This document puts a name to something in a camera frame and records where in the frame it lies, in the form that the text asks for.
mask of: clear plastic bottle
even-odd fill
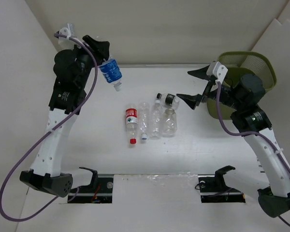
[[[164,137],[172,137],[177,131],[177,120],[174,109],[166,109],[163,113],[162,135]]]
[[[138,104],[137,107],[138,124],[141,132],[141,139],[147,140],[149,126],[149,104],[145,101]]]
[[[179,106],[180,98],[170,93],[158,93],[157,99],[160,99],[161,103],[165,104],[166,107],[172,108],[174,110],[176,110]]]
[[[161,137],[162,114],[163,110],[160,104],[160,100],[156,100],[150,114],[149,130],[151,138],[158,139]]]
[[[127,136],[130,141],[130,144],[136,144],[137,136],[137,111],[134,104],[128,104],[126,106],[126,127],[127,127]]]

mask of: red-labeled bottle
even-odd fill
[[[134,104],[128,104],[126,107],[126,126],[130,144],[136,144],[138,124],[137,124],[137,111],[136,106]]]

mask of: bottle label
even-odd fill
[[[174,100],[175,95],[173,94],[168,94],[165,98],[165,104],[172,106],[173,100]]]
[[[137,124],[137,113],[136,109],[130,108],[126,110],[126,124],[136,123]]]
[[[104,62],[102,65],[99,66],[99,68],[107,83],[112,83],[122,77],[117,62],[114,59]]]

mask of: screw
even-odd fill
[[[204,188],[205,187],[205,181],[201,180],[200,181],[200,188]]]
[[[107,182],[106,187],[108,189],[112,189],[113,188],[113,183],[112,182]]]

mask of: green plastic bin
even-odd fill
[[[225,86],[235,87],[245,74],[255,74],[263,82],[265,91],[268,92],[276,85],[276,75],[270,61],[257,52],[225,52],[218,57],[218,61],[228,68],[227,77],[222,83]],[[216,101],[207,100],[207,109],[211,117],[218,119]],[[220,104],[222,118],[230,119],[234,109]]]

